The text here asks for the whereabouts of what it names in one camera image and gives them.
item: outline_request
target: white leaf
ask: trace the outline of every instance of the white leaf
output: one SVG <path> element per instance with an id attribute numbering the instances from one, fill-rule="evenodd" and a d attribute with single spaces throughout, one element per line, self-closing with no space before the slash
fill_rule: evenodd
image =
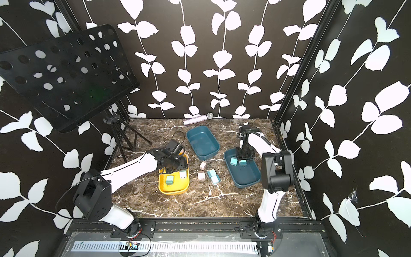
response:
<path id="1" fill-rule="evenodd" d="M 249 95 L 259 93 L 259 92 L 261 92 L 261 88 L 259 88 L 257 86 L 252 86 L 247 90 L 247 94 L 249 94 Z"/>
<path id="2" fill-rule="evenodd" d="M 250 86 L 251 86 L 251 84 L 253 84 L 254 82 L 256 82 L 257 80 L 259 80 L 260 78 L 261 78 L 261 69 L 256 69 L 256 70 L 253 70 L 252 72 L 250 72 L 249 74 L 248 74 L 248 83 L 250 83 Z"/>
<path id="3" fill-rule="evenodd" d="M 245 113 L 245 107 L 244 106 L 237 107 L 235 113 L 241 116 L 243 113 Z"/>
<path id="4" fill-rule="evenodd" d="M 1 217 L 1 222 L 11 222 L 18 219 L 20 213 L 29 204 L 28 200 L 18 201 L 13 204 Z"/>
<path id="5" fill-rule="evenodd" d="M 236 74 L 230 70 L 230 69 L 222 69 L 219 73 L 218 73 L 218 79 L 219 80 L 226 80 L 232 77 L 235 77 Z"/>
<path id="6" fill-rule="evenodd" d="M 326 149 L 328 156 L 332 158 L 334 156 L 335 150 L 330 139 L 327 140 L 326 144 L 324 145 L 324 148 Z"/>
<path id="7" fill-rule="evenodd" d="M 238 27 L 241 27 L 240 16 L 235 11 L 231 11 L 226 18 L 226 29 L 235 30 Z"/>
<path id="8" fill-rule="evenodd" d="M 151 95 L 156 99 L 158 102 L 162 102 L 166 97 L 167 94 L 161 90 L 156 90 L 151 93 Z"/>
<path id="9" fill-rule="evenodd" d="M 302 171 L 302 169 L 300 169 L 300 170 L 298 171 L 298 178 L 299 178 L 300 180 L 304 180 L 304 179 L 305 179 L 305 177 L 304 177 L 304 172 Z"/>
<path id="10" fill-rule="evenodd" d="M 66 209 L 61 209 L 61 210 L 58 211 L 58 213 L 63 215 L 63 216 L 66 216 L 66 217 L 71 217 L 70 213 Z M 55 226 L 58 229 L 62 229 L 66 226 L 66 224 L 70 221 L 70 219 L 66 219 L 66 218 L 63 218 L 59 215 L 56 215 L 54 217 L 53 221 L 54 221 Z"/>
<path id="11" fill-rule="evenodd" d="M 197 106 L 193 105 L 188 107 L 192 115 L 196 115 L 200 113 L 200 110 L 197 108 Z"/>
<path id="12" fill-rule="evenodd" d="M 337 154 L 347 159 L 354 159 L 355 157 L 358 156 L 358 153 L 360 152 L 360 150 L 361 148 L 359 148 L 354 142 L 351 142 L 349 140 L 344 140 L 339 145 Z"/>
<path id="13" fill-rule="evenodd" d="M 371 126 L 375 134 L 389 134 L 402 128 L 402 120 L 395 115 L 379 116 Z"/>
<path id="14" fill-rule="evenodd" d="M 311 166 L 304 167 L 304 177 L 308 179 L 314 177 L 314 170 L 312 169 Z"/>
<path id="15" fill-rule="evenodd" d="M 326 108 L 324 106 L 324 101 L 319 96 L 315 97 L 315 106 L 317 106 L 321 110 L 324 110 Z"/>
<path id="16" fill-rule="evenodd" d="M 390 48 L 387 45 L 380 46 L 369 54 L 365 61 L 365 67 L 370 70 L 383 70 L 390 58 Z"/>
<path id="17" fill-rule="evenodd" d="M 169 109 L 171 109 L 171 108 L 174 108 L 175 105 L 172 104 L 172 103 L 169 103 L 169 102 L 163 102 L 163 103 L 161 103 L 160 107 L 161 107 L 161 109 L 163 109 L 163 110 L 169 110 Z"/>
<path id="18" fill-rule="evenodd" d="M 388 254 L 378 249 L 378 257 L 389 257 Z"/>
<path id="19" fill-rule="evenodd" d="M 278 111 L 280 109 L 281 104 L 273 104 L 270 108 L 270 111 Z"/>
<path id="20" fill-rule="evenodd" d="M 211 77 L 214 75 L 218 75 L 218 71 L 214 70 L 214 69 L 208 69 L 203 71 L 204 75 L 206 75 L 207 77 Z"/>
<path id="21" fill-rule="evenodd" d="M 44 196 L 44 188 L 47 185 L 48 178 L 42 179 L 30 188 L 28 191 L 28 199 L 30 203 L 36 204 L 38 203 Z"/>
<path id="22" fill-rule="evenodd" d="M 61 12 L 56 12 L 55 16 L 57 18 L 57 23 L 62 31 L 68 33 L 72 30 Z"/>
<path id="23" fill-rule="evenodd" d="M 329 125 L 330 127 L 334 127 L 334 124 L 335 124 L 334 113 L 331 110 L 329 109 L 323 110 L 320 114 L 320 119 L 322 120 L 322 122 Z"/>
<path id="24" fill-rule="evenodd" d="M 50 16 L 52 16 L 55 11 L 54 3 L 49 1 L 45 2 L 44 4 L 32 1 L 29 3 L 29 5 L 31 6 L 31 8 L 45 12 Z"/>
<path id="25" fill-rule="evenodd" d="M 137 27 L 135 25 L 131 24 L 130 22 L 117 24 L 117 27 L 119 29 L 121 29 L 126 34 L 128 34 L 132 30 L 137 31 Z"/>
<path id="26" fill-rule="evenodd" d="M 193 28 L 191 26 L 184 25 L 180 29 L 180 35 L 184 42 L 184 45 L 193 44 L 196 41 Z"/>
<path id="27" fill-rule="evenodd" d="M 330 201 L 330 199 L 328 198 L 326 193 L 323 193 L 323 203 L 328 207 L 328 209 L 330 210 L 331 214 L 334 213 L 334 210 L 332 209 L 332 203 Z"/>
<path id="28" fill-rule="evenodd" d="M 287 76 L 294 76 L 296 74 L 299 66 L 300 65 L 298 63 L 293 64 L 293 66 L 291 66 L 291 68 L 288 70 Z"/>
<path id="29" fill-rule="evenodd" d="M 337 231 L 337 234 L 340 236 L 341 240 L 345 243 L 347 241 L 347 231 L 342 220 L 337 215 L 331 215 L 330 223 L 334 230 Z"/>
<path id="30" fill-rule="evenodd" d="M 275 104 L 276 102 L 278 102 L 279 100 L 283 98 L 284 98 L 284 94 L 281 92 L 275 92 L 270 95 L 270 100 L 272 104 Z"/>
<path id="31" fill-rule="evenodd" d="M 211 108 L 215 108 L 215 106 L 219 103 L 219 101 L 217 99 L 213 99 L 211 100 Z"/>
<path id="32" fill-rule="evenodd" d="M 258 106 L 261 110 L 265 110 L 265 109 L 269 109 L 269 108 L 271 108 L 271 106 L 270 105 L 260 105 L 260 106 Z"/>
<path id="33" fill-rule="evenodd" d="M 105 154 L 105 155 L 111 155 L 111 154 L 113 153 L 113 151 L 114 151 L 114 148 L 113 148 L 113 147 L 107 146 L 107 147 L 104 149 L 104 154 Z"/>
<path id="34" fill-rule="evenodd" d="M 375 102 L 380 112 L 383 112 L 401 104 L 408 97 L 409 93 L 409 89 L 397 81 L 381 90 L 375 97 Z"/>
<path id="35" fill-rule="evenodd" d="M 298 103 L 300 102 L 300 98 L 298 95 L 293 95 L 293 100 L 294 100 L 294 107 L 298 106 Z"/>
<path id="36" fill-rule="evenodd" d="M 300 185 L 301 185 L 301 188 L 302 188 L 304 191 L 307 191 L 307 192 L 311 191 L 311 186 L 309 185 L 309 183 L 307 182 L 307 180 L 301 180 L 301 181 L 300 181 Z"/>
<path id="37" fill-rule="evenodd" d="M 293 63 L 296 63 L 296 62 L 298 62 L 299 60 L 301 60 L 301 58 L 298 57 L 298 56 L 291 57 L 291 56 L 288 55 L 288 54 L 283 54 L 281 57 L 282 57 L 284 60 L 286 60 L 289 64 L 293 64 Z"/>
<path id="38" fill-rule="evenodd" d="M 28 128 L 31 124 L 33 116 L 31 112 L 25 113 L 16 122 L 10 122 L 1 128 L 0 133 L 8 133 L 14 130 L 19 130 L 23 128 Z"/>
<path id="39" fill-rule="evenodd" d="M 186 84 L 190 83 L 191 80 L 191 73 L 184 69 L 178 69 L 177 72 L 178 77 L 184 81 Z"/>
<path id="40" fill-rule="evenodd" d="M 194 54 L 197 52 L 197 49 L 198 49 L 198 47 L 196 47 L 195 45 L 189 45 L 189 46 L 186 46 L 186 47 L 184 48 L 185 53 L 186 53 L 187 56 L 189 56 L 189 57 L 193 57 Z"/>
<path id="41" fill-rule="evenodd" d="M 145 55 L 145 54 L 139 53 L 139 52 L 135 52 L 134 54 L 135 54 L 136 56 L 140 57 L 140 58 L 143 58 L 143 59 L 146 60 L 148 63 L 154 61 L 154 60 L 157 58 L 157 56 L 154 56 L 154 55 L 152 55 L 152 54 Z"/>
<path id="42" fill-rule="evenodd" d="M 411 192 L 411 167 L 405 161 L 401 162 L 401 170 L 404 175 L 404 190 L 408 193 Z"/>
<path id="43" fill-rule="evenodd" d="M 320 73 L 328 71 L 330 68 L 330 63 L 327 60 L 324 60 L 320 65 Z"/>
<path id="44" fill-rule="evenodd" d="M 258 47 L 253 44 L 249 44 L 245 46 L 245 51 L 247 52 L 248 56 L 255 56 L 257 53 Z"/>
<path id="45" fill-rule="evenodd" d="M 320 67 L 323 60 L 324 60 L 324 51 L 322 49 L 320 49 L 317 53 L 316 58 L 315 58 L 314 67 L 316 67 L 316 68 Z"/>
<path id="46" fill-rule="evenodd" d="M 171 47 L 173 48 L 176 55 L 180 57 L 184 56 L 184 46 L 180 43 L 180 41 L 171 42 Z"/>
<path id="47" fill-rule="evenodd" d="M 221 107 L 226 107 L 226 106 L 229 106 L 229 105 L 230 105 L 230 101 L 228 99 L 223 98 L 223 99 L 220 100 L 220 106 Z"/>
<path id="48" fill-rule="evenodd" d="M 261 39 L 263 38 L 263 35 L 264 35 L 264 26 L 254 25 L 253 29 L 250 32 L 250 35 L 248 35 L 248 42 L 258 46 Z"/>
<path id="49" fill-rule="evenodd" d="M 33 241 L 23 246 L 15 257 L 35 257 L 37 250 L 39 249 L 39 241 Z"/>
<path id="50" fill-rule="evenodd" d="M 377 42 L 389 43 L 399 38 L 399 35 L 397 34 L 397 31 L 395 29 L 387 29 L 387 23 L 383 18 L 377 17 L 374 21 L 374 24 L 377 28 Z"/>
<path id="51" fill-rule="evenodd" d="M 43 148 L 39 145 L 39 142 L 37 141 L 37 136 L 36 132 L 30 131 L 27 133 L 24 133 L 21 136 L 21 141 L 30 149 L 34 150 L 36 152 L 41 152 L 43 151 Z"/>
<path id="52" fill-rule="evenodd" d="M 301 100 L 298 105 L 301 107 L 301 109 L 304 111 L 305 108 L 307 107 L 307 103 L 304 100 Z"/>
<path id="53" fill-rule="evenodd" d="M 148 21 L 140 21 L 137 24 L 137 33 L 141 38 L 148 38 L 149 36 L 156 34 L 158 29 Z"/>
<path id="54" fill-rule="evenodd" d="M 211 28 L 212 28 L 212 32 L 214 33 L 214 35 L 217 36 L 217 31 L 218 28 L 220 27 L 221 23 L 223 23 L 224 21 L 224 16 L 222 16 L 219 13 L 215 13 L 214 16 L 212 17 L 212 21 L 211 21 Z"/>
<path id="55" fill-rule="evenodd" d="M 380 115 L 377 106 L 371 102 L 365 102 L 361 119 L 365 122 L 371 122 L 377 119 Z"/>
<path id="56" fill-rule="evenodd" d="M 229 63 L 231 61 L 231 58 L 233 56 L 232 56 L 232 54 L 230 54 L 226 50 L 223 50 L 223 51 L 215 52 L 212 55 L 212 57 L 214 59 L 215 64 L 217 65 L 217 67 L 219 67 L 221 69 L 222 67 L 224 67 L 224 65 L 226 65 L 227 63 Z"/>
<path id="57" fill-rule="evenodd" d="M 161 107 L 159 104 L 148 104 L 148 107 L 151 107 L 153 109 L 157 108 L 157 107 Z"/>
<path id="58" fill-rule="evenodd" d="M 88 172 L 90 170 L 91 167 L 91 160 L 93 159 L 93 154 L 87 154 L 86 156 L 84 156 L 84 158 L 81 160 L 81 170 L 83 172 Z"/>
<path id="59" fill-rule="evenodd" d="M 85 27 L 86 29 L 97 27 L 98 25 L 93 22 L 86 22 Z"/>
<path id="60" fill-rule="evenodd" d="M 309 90 L 309 82 L 308 79 L 305 79 L 301 86 L 301 98 L 303 98 Z"/>
<path id="61" fill-rule="evenodd" d="M 340 106 L 347 102 L 347 89 L 340 85 L 332 86 L 330 97 L 328 99 L 329 106 Z"/>
<path id="62" fill-rule="evenodd" d="M 79 135 L 83 134 L 85 131 L 90 129 L 90 122 L 86 121 L 85 123 L 79 126 Z"/>
<path id="63" fill-rule="evenodd" d="M 120 0 L 120 2 L 133 20 L 137 19 L 143 9 L 143 0 Z"/>
<path id="64" fill-rule="evenodd" d="M 301 29 L 298 39 L 301 41 L 307 40 L 314 36 L 315 31 L 317 30 L 317 24 L 309 24 Z"/>
<path id="65" fill-rule="evenodd" d="M 398 194 L 397 181 L 391 176 L 382 176 L 374 178 L 374 180 L 369 184 L 369 189 L 384 190 L 387 192 Z"/>
<path id="66" fill-rule="evenodd" d="M 177 91 L 177 92 L 180 92 L 180 93 L 183 93 L 183 94 L 185 94 L 185 95 L 188 95 L 188 94 L 190 93 L 190 89 L 189 89 L 188 87 L 186 87 L 186 86 L 179 86 L 179 87 L 176 89 L 176 91 Z"/>
<path id="67" fill-rule="evenodd" d="M 309 151 L 309 141 L 308 140 L 304 140 L 301 144 L 301 149 L 305 152 L 308 153 Z"/>
<path id="68" fill-rule="evenodd" d="M 327 165 L 339 178 L 342 176 L 342 168 L 340 163 L 336 159 L 329 159 Z"/>
<path id="69" fill-rule="evenodd" d="M 129 113 L 137 114 L 137 107 L 135 107 L 134 105 L 130 104 L 129 106 L 127 106 L 127 110 Z"/>
<path id="70" fill-rule="evenodd" d="M 311 20 L 314 16 L 319 14 L 324 9 L 326 3 L 326 0 L 306 0 L 302 7 L 304 22 Z"/>
<path id="71" fill-rule="evenodd" d="M 20 196 L 20 179 L 13 172 L 0 172 L 0 200 Z"/>
<path id="72" fill-rule="evenodd" d="M 188 89 L 190 89 L 190 90 L 198 90 L 198 89 L 200 89 L 200 83 L 193 83 L 193 84 L 191 84 L 191 85 L 188 87 Z"/>
<path id="73" fill-rule="evenodd" d="M 281 77 L 281 75 L 282 75 L 286 70 L 288 70 L 288 66 L 285 65 L 285 64 L 281 65 L 280 68 L 278 68 L 278 70 L 277 70 L 277 77 L 276 77 L 276 78 L 279 79 L 279 78 Z"/>
<path id="74" fill-rule="evenodd" d="M 349 14 L 353 11 L 356 0 L 342 0 L 341 3 L 344 6 L 344 13 Z"/>
<path id="75" fill-rule="evenodd" d="M 79 153 L 77 152 L 77 150 L 73 149 L 67 152 L 66 156 L 64 156 L 63 167 L 66 169 L 72 169 L 72 168 L 77 168 L 78 166 L 79 166 Z"/>
<path id="76" fill-rule="evenodd" d="M 148 78 L 148 72 L 151 66 L 147 63 L 141 63 L 141 72 Z"/>
<path id="77" fill-rule="evenodd" d="M 351 65 L 358 60 L 361 56 L 372 51 L 372 42 L 370 39 L 365 40 L 355 51 L 353 57 L 351 57 Z"/>
<path id="78" fill-rule="evenodd" d="M 393 214 L 408 228 L 411 227 L 411 199 L 404 197 L 394 197 L 387 199 L 388 208 Z"/>
<path id="79" fill-rule="evenodd" d="M 300 33 L 301 28 L 298 25 L 287 26 L 283 28 L 286 36 L 292 35 L 294 33 Z"/>
<path id="80" fill-rule="evenodd" d="M 158 63 L 158 62 L 153 62 L 151 68 L 152 68 L 154 74 L 162 74 L 162 73 L 166 72 L 163 65 L 161 63 Z"/>
<path id="81" fill-rule="evenodd" d="M 266 53 L 270 50 L 272 43 L 271 41 L 264 41 L 259 47 L 258 47 L 258 57 L 263 57 L 266 55 Z"/>
<path id="82" fill-rule="evenodd" d="M 339 41 L 338 39 L 334 39 L 333 41 L 331 41 L 324 59 L 332 61 L 334 57 L 337 55 L 340 44 L 341 41 Z"/>

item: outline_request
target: microphone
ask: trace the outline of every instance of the microphone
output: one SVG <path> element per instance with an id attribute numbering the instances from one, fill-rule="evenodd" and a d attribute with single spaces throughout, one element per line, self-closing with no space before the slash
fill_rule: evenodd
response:
<path id="1" fill-rule="evenodd" d="M 187 126 L 189 124 L 193 124 L 196 122 L 200 122 L 203 120 L 211 120 L 214 117 L 214 115 L 212 113 L 208 113 L 208 114 L 204 114 L 198 117 L 194 117 L 194 118 L 190 118 L 190 119 L 186 119 L 183 121 L 184 126 Z"/>

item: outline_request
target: perforated black panel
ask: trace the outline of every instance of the perforated black panel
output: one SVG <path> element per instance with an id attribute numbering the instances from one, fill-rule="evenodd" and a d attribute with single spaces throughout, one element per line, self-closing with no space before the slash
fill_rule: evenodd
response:
<path id="1" fill-rule="evenodd" d="M 2 53 L 0 75 L 62 133 L 140 85 L 111 25 Z"/>

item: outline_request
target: marble table surface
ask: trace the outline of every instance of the marble table surface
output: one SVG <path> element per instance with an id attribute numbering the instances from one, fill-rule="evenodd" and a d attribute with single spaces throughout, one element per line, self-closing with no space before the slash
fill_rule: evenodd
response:
<path id="1" fill-rule="evenodd" d="M 155 171 L 138 177 L 118 189 L 113 194 L 113 203 L 131 210 L 138 217 L 254 216 L 263 197 L 264 190 L 261 183 L 243 189 L 235 187 L 223 159 L 226 150 L 239 146 L 238 124 L 243 122 L 249 122 L 252 127 L 261 129 L 266 138 L 279 147 L 270 120 L 266 119 L 212 119 L 189 126 L 183 126 L 183 119 L 133 119 L 130 125 L 151 140 L 153 145 L 150 146 L 137 137 L 136 151 L 125 150 L 128 161 L 137 158 L 148 149 L 164 146 L 175 131 L 186 133 L 194 127 L 207 126 L 219 142 L 220 150 L 217 155 L 207 160 L 205 170 L 216 170 L 221 182 L 213 185 L 207 174 L 205 180 L 198 179 L 197 172 L 200 171 L 201 161 L 186 139 L 183 145 L 188 153 L 190 177 L 187 192 L 172 196 L 162 194 L 158 188 L 158 171 Z M 127 130 L 126 134 L 130 140 L 134 139 L 134 134 L 130 130 Z M 174 138 L 181 141 L 182 135 L 177 133 Z M 255 161 L 260 167 L 261 157 L 258 154 L 256 156 Z M 110 168 L 123 163 L 121 153 L 117 150 Z M 282 198 L 277 215 L 302 216 L 294 186 L 291 186 Z"/>

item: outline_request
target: cable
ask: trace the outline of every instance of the cable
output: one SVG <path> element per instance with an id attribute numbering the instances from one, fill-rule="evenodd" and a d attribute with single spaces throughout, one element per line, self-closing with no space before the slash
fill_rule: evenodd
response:
<path id="1" fill-rule="evenodd" d="M 86 178 L 86 179 L 83 179 L 83 180 L 81 180 L 81 181 L 79 181 L 79 182 L 77 182 L 74 186 L 72 186 L 72 187 L 70 187 L 66 192 L 64 192 L 64 194 L 60 197 L 60 199 L 57 201 L 57 203 L 55 204 L 55 207 L 54 207 L 54 211 L 55 211 L 55 213 L 57 214 L 57 215 L 59 215 L 59 216 L 61 216 L 61 217 L 63 217 L 63 218 L 66 218 L 66 219 L 82 219 L 82 218 L 72 218 L 72 217 L 66 217 L 66 216 L 63 216 L 63 215 L 61 215 L 60 213 L 58 213 L 58 211 L 57 211 L 57 207 L 58 207 L 58 204 L 60 203 L 60 201 L 61 201 L 61 199 L 63 199 L 63 197 L 73 188 L 73 187 L 75 187 L 76 185 L 78 185 L 78 184 L 80 184 L 81 182 L 83 182 L 83 181 L 86 181 L 86 180 L 96 180 L 96 179 L 98 179 L 97 177 L 90 177 L 90 178 Z"/>

